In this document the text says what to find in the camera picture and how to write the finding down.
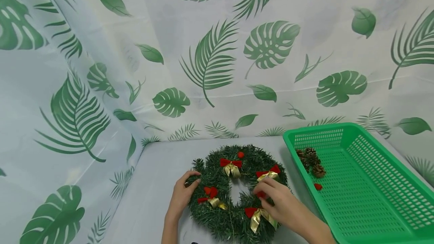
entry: white table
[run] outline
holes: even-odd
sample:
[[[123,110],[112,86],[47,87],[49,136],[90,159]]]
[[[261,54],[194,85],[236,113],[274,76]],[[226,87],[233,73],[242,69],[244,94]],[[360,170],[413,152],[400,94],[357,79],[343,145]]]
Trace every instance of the white table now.
[[[380,135],[374,134],[400,161],[415,170]],[[158,142],[146,147],[128,185],[119,207],[112,219],[104,244],[159,244],[163,232],[164,217],[171,199],[173,185],[191,169],[193,159],[205,158],[209,151],[222,145],[253,144],[263,148],[273,158],[282,163],[288,174],[288,184],[294,195],[313,213],[318,211],[305,187],[299,171],[295,167],[288,148],[281,137],[254,137],[239,139],[206,139],[183,142]],[[240,190],[245,187],[232,186],[232,199],[237,201]],[[179,244],[217,244],[204,227],[200,227],[189,217],[188,208],[179,224]],[[305,244],[299,235],[280,227],[274,237],[275,244]]]

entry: green wreath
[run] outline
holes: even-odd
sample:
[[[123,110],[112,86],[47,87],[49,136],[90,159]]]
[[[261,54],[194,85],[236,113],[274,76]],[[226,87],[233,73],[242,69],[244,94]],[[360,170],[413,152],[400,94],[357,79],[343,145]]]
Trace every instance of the green wreath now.
[[[240,179],[249,188],[250,194],[242,192],[240,202],[236,205],[231,199],[229,181],[237,172],[232,171],[231,176],[228,176],[225,167],[220,166],[224,165],[220,164],[220,159],[242,162],[241,167],[238,168],[241,175]],[[249,207],[261,208],[259,198],[252,195],[252,190],[258,183],[257,172],[267,172],[273,167],[276,169],[278,167],[280,171],[276,180],[287,186],[287,177],[282,164],[277,163],[265,151],[253,145],[223,146],[219,150],[210,152],[205,161],[195,159],[193,169],[200,172],[201,175],[189,178],[188,184],[199,177],[201,180],[188,204],[192,218],[197,224],[207,227],[219,241],[231,240],[240,244],[270,244],[279,224],[275,222],[272,225],[271,221],[263,215],[260,217],[256,232],[254,232],[251,228],[252,218],[248,217],[246,209]],[[216,196],[209,194],[211,187],[214,187],[214,190],[217,189]],[[217,198],[217,202],[215,200],[206,201],[211,197]]]

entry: left hand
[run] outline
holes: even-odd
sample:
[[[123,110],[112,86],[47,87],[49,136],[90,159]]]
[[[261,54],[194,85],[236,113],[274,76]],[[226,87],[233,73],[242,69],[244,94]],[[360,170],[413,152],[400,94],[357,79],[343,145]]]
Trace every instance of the left hand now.
[[[166,218],[176,219],[182,215],[183,210],[187,206],[194,190],[198,187],[200,179],[194,181],[189,187],[185,187],[185,182],[190,176],[200,175],[200,172],[187,171],[184,175],[176,182],[173,187],[172,199],[170,200],[169,209],[166,213]]]

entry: hand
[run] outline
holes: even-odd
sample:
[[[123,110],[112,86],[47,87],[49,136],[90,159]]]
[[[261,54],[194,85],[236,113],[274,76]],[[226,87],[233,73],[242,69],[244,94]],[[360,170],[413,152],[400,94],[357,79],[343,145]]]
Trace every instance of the hand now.
[[[175,219],[178,221],[181,217],[183,210],[191,198],[191,195],[200,183],[200,179],[197,179],[191,185],[189,185],[189,187],[185,187],[185,182],[190,176],[193,175],[200,175],[200,173],[196,171],[187,171],[176,182],[175,186],[173,187],[172,199],[170,200],[166,218]]]
[[[274,206],[260,198],[262,207],[276,221],[301,235],[309,243],[335,243],[330,229],[302,204],[283,184],[264,178],[253,193],[265,192],[274,201]]]

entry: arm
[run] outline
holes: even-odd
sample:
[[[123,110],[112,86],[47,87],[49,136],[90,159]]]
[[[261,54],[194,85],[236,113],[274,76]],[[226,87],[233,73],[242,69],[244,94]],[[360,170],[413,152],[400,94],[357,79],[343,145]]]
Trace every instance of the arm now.
[[[200,179],[197,179],[189,187],[185,187],[185,182],[193,175],[200,175],[200,173],[196,171],[186,172],[173,187],[172,199],[164,218],[162,244],[178,243],[178,221],[200,182]]]

